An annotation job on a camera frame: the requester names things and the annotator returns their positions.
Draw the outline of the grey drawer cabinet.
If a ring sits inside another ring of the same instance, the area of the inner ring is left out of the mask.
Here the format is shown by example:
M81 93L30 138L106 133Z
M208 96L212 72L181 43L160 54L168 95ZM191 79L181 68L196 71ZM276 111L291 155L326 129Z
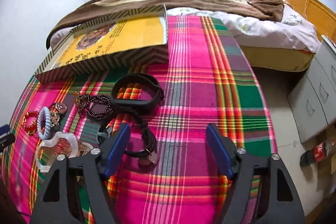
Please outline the grey drawer cabinet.
M301 143L335 124L335 69L335 44L323 36L317 54L288 95Z

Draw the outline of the black wristband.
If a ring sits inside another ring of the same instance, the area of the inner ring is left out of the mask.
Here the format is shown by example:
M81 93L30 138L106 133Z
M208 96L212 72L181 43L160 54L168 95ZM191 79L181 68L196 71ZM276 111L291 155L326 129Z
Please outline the black wristband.
M118 99L117 95L121 88L129 84L141 84L154 92L154 97L148 101L133 99ZM119 78L111 90L110 102L112 106L128 107L138 113L147 114L159 106L165 98L163 88L160 87L158 80L145 73L132 73Z

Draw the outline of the round charm keychain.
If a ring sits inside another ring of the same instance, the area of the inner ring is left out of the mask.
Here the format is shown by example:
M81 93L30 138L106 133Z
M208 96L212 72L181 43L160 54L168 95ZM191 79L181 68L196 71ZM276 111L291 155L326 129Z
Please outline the round charm keychain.
M51 116L51 128L57 128L60 125L60 121L67 112L67 106L62 102L53 103L49 107Z

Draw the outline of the pink plaid tablecloth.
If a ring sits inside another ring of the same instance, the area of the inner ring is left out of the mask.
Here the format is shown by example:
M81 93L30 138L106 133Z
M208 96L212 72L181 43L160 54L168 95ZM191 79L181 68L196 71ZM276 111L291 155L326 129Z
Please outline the pink plaid tablecloth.
M98 123L78 112L78 93L109 95L128 73L154 76L165 92L155 112L144 116L157 138L158 162L141 166L124 156L108 191L122 223L213 223L230 182L206 143L217 124L238 147L259 156L276 152L270 114L252 68L228 28L214 16L169 16L169 61L82 75L42 85L31 78L10 121L16 137L5 149L1 180L20 212L30 214L44 175L35 164L40 139L23 129L25 114L62 102L60 129L97 145Z

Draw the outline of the brown fleece blanket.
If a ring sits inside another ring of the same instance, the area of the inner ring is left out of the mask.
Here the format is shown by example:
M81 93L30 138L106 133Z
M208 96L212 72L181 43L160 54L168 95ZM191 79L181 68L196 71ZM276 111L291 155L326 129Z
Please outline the brown fleece blanket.
M142 9L152 5L165 5L167 9L191 7L200 10L222 11L274 22L280 22L284 12L283 0L90 0L64 16L52 28L46 38L46 48L50 48L52 36L63 28L75 27L114 12Z

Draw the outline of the cola bottle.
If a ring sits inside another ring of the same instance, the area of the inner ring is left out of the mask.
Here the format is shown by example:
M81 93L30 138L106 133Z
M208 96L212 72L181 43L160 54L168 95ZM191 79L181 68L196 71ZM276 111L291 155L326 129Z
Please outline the cola bottle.
M335 154L335 140L326 140L309 151L304 152L299 161L300 167L310 166L321 162Z

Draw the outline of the bed with white sheet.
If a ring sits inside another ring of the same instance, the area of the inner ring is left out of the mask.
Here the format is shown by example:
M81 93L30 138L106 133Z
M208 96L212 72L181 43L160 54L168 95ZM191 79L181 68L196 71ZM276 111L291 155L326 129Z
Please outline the bed with white sheet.
M167 9L167 14L209 16L220 20L254 67L304 71L321 46L315 26L285 2L280 22L191 7ZM56 47L71 28L57 31L49 49Z

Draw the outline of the striped cardboard tray yellow inside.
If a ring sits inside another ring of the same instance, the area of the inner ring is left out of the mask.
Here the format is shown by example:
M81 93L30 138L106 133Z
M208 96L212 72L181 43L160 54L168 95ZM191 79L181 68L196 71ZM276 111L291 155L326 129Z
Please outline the striped cardboard tray yellow inside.
M69 30L35 72L40 83L169 61L165 5L99 16Z

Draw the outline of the wooden headboard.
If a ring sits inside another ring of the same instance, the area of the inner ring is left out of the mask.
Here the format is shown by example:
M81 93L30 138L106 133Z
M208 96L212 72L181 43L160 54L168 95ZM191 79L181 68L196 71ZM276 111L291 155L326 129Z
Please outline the wooden headboard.
M318 38L326 36L335 43L335 13L318 0L283 0L315 25Z

